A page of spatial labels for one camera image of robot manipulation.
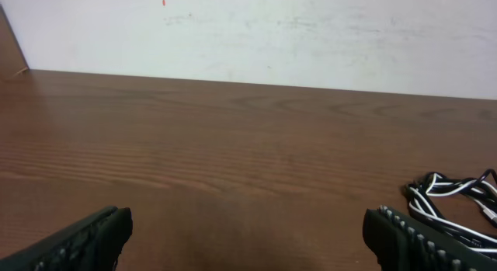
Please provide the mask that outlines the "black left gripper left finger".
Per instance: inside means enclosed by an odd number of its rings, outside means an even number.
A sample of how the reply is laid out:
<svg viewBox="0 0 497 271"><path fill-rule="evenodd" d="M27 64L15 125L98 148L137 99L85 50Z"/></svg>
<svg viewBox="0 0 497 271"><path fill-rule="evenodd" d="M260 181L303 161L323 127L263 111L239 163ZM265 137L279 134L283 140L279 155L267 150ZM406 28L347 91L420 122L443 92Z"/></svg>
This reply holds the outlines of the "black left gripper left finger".
<svg viewBox="0 0 497 271"><path fill-rule="evenodd" d="M1 259L4 271L114 271L133 231L128 207L105 207Z"/></svg>

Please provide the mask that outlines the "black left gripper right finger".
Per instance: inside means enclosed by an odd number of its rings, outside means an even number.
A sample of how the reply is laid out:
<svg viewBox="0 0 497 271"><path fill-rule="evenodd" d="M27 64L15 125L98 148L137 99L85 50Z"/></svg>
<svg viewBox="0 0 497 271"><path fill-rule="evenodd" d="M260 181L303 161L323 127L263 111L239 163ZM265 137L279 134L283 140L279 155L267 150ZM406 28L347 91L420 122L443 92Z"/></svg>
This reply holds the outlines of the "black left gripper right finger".
<svg viewBox="0 0 497 271"><path fill-rule="evenodd" d="M366 210L363 240L383 271L496 271L496 259L384 205Z"/></svg>

